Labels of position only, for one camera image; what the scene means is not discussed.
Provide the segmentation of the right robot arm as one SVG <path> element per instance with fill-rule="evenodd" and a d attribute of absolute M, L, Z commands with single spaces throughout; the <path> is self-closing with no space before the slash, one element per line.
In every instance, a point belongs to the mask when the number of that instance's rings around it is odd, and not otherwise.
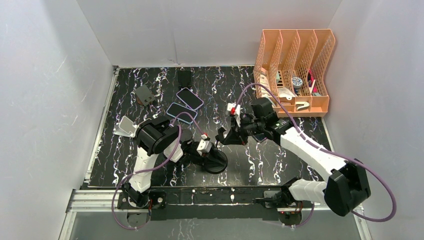
<path fill-rule="evenodd" d="M 215 137 L 223 145 L 246 145 L 249 137 L 263 135 L 294 153 L 322 177 L 322 181 L 293 178 L 280 193 L 262 202 L 277 202 L 295 207 L 300 201 L 327 205 L 335 214 L 345 216 L 371 196 L 365 169 L 356 163 L 327 153 L 325 147 L 298 131 L 291 120 L 279 118 L 272 102 L 261 97 L 251 103 L 253 114 L 241 114 L 240 106 L 228 103 L 228 132 L 221 127 Z"/>

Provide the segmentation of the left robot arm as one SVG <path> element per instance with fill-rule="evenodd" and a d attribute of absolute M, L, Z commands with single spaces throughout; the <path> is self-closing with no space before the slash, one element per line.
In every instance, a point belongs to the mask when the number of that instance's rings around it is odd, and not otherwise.
<path fill-rule="evenodd" d="M 125 200 L 135 208 L 145 208 L 150 202 L 153 171 L 168 162 L 178 163 L 184 157 L 201 157 L 199 142 L 193 140 L 190 131 L 172 125 L 166 116 L 147 119 L 134 133 L 137 147 L 136 162 L 132 173 L 122 184 Z"/>

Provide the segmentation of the purple back magsafe phone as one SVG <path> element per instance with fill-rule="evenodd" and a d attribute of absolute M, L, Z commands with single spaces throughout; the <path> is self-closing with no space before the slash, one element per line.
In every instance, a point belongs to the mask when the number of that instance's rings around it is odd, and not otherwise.
<path fill-rule="evenodd" d="M 267 139 L 267 137 L 265 136 L 264 133 L 259 133 L 256 135 L 253 135 L 252 138 L 257 142 L 257 143 L 262 143 L 263 141 L 265 141 Z"/>

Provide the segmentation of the black round base phone stand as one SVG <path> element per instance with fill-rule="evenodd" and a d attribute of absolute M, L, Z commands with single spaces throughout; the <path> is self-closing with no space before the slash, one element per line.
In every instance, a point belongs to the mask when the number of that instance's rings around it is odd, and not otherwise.
<path fill-rule="evenodd" d="M 215 136 L 215 142 L 208 140 L 206 149 L 202 150 L 202 166 L 210 174 L 220 174 L 228 166 L 226 154 L 217 147 L 219 140 L 224 138 L 224 131 L 225 129 L 220 127 L 217 130 L 218 134 Z"/>

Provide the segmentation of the orange desk file organizer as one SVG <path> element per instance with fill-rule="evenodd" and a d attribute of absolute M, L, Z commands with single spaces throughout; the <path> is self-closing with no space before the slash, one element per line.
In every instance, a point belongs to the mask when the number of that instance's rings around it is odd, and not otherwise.
<path fill-rule="evenodd" d="M 262 30 L 253 74 L 259 83 L 261 68 L 267 70 L 269 90 L 277 97 L 274 110 L 280 117 L 286 113 L 279 106 L 284 105 L 294 117 L 324 117 L 329 110 L 330 97 L 325 86 L 327 65 L 331 59 L 336 38 L 331 29 L 264 29 Z M 308 73 L 312 71 L 316 92 L 311 93 Z M 280 75 L 279 86 L 276 73 Z M 294 89 L 292 77 L 303 80 L 300 89 Z M 279 98 L 278 88 L 286 87 L 296 97 L 287 101 Z M 306 101 L 310 107 L 297 111 L 295 102 Z"/>

